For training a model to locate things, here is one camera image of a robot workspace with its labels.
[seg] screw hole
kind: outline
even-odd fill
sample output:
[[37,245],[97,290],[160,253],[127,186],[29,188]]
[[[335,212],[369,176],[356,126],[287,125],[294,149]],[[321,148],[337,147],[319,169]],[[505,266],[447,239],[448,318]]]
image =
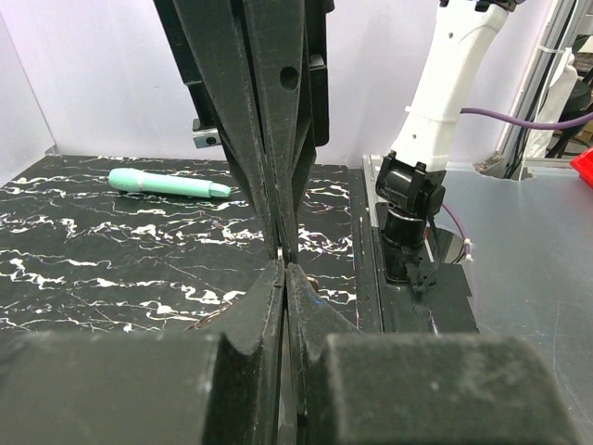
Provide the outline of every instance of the screw hole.
[[282,68],[280,71],[280,84],[284,90],[295,90],[298,86],[298,71],[293,67]]

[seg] teal highlighter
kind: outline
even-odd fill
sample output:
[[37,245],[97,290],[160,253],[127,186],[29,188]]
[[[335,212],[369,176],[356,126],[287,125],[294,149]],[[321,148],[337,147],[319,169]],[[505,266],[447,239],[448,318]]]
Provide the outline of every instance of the teal highlighter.
[[228,197],[231,187],[202,179],[182,178],[136,169],[114,169],[109,185],[123,192],[149,192],[184,197]]

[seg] black marble surface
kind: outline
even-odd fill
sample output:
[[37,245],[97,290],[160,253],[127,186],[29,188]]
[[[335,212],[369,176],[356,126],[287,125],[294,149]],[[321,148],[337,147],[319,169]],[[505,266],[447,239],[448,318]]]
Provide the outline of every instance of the black marble surface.
[[[120,194],[111,169],[210,179],[228,200]],[[300,212],[300,263],[357,322],[347,169],[316,166]],[[49,156],[0,189],[0,330],[185,329],[227,308],[267,260],[220,161]]]

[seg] white backdrop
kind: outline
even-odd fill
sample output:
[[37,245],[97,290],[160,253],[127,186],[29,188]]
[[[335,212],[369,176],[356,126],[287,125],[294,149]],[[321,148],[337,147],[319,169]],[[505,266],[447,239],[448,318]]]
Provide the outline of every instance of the white backdrop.
[[0,16],[0,185],[54,144]]
[[[335,0],[328,17],[331,142],[319,162],[385,153],[405,120],[435,25],[436,0]],[[550,0],[511,15],[468,105],[509,111]],[[0,12],[58,150],[218,158],[191,138],[195,111],[151,0],[0,0]],[[480,161],[502,124],[463,117],[452,156]]]

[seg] gray table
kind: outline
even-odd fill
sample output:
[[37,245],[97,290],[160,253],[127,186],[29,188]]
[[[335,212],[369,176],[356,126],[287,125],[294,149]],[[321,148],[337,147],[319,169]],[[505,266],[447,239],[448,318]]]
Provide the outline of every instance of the gray table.
[[[365,162],[376,175],[381,160]],[[531,342],[593,443],[593,190],[571,170],[534,174],[518,183],[453,166],[446,202],[474,243],[466,271],[480,331]],[[438,221],[455,229],[445,212]]]

